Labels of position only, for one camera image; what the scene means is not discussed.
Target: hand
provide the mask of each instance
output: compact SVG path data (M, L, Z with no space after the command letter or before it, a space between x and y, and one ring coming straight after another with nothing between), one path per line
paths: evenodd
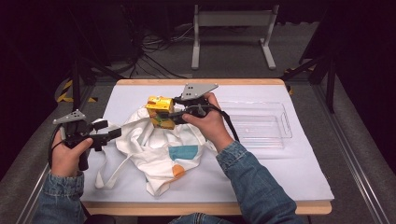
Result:
M52 147L60 142L62 142L61 132L58 131L55 134ZM72 149L65 144L55 147L52 151L52 168L50 172L61 177L77 176L79 156L91 146L92 142L91 138L87 138Z
M204 97L210 104L220 108L218 100L213 92L206 93ZM207 113L206 117L202 119L190 114L184 114L182 118L186 122L197 127L202 135L215 145L218 152L221 152L233 142L233 139L225 129L223 117L218 111L211 110Z

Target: person's left hand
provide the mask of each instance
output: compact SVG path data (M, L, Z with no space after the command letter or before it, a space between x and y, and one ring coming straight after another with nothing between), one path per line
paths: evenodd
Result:
M55 134L52 147L61 141L61 132L58 131ZM55 147L52 151L52 168L50 172L61 177L77 176L79 156L91 146L92 142L91 138L87 138L73 148L69 148L65 144Z

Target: denim sleeve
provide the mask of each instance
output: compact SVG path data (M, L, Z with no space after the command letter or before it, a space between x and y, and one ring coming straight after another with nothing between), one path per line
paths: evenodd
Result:
M220 152L217 160L233 185L242 216L249 223L302 223L296 203L257 158L238 142Z
M83 223L79 197L84 190L84 174L59 177L49 174L38 196L33 223Z

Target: white tote bag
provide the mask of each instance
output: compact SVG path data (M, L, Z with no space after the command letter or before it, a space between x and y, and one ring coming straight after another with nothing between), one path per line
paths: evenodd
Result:
M101 171L98 172L95 186L99 189L112 189L123 165L131 160L145 174L147 191L160 196L171 182L199 165L206 145L199 129L190 124L177 125L174 130L154 128L146 108L135 111L121 130L122 136L116 139L116 145L126 159L106 183Z

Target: yellow object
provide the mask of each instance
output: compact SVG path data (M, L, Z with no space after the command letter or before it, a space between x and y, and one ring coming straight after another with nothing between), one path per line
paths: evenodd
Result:
M174 112L174 105L172 98L162 96L150 96L146 104L151 123L155 128L163 128L173 130L175 123L171 119L164 119L159 116L159 113L169 114Z

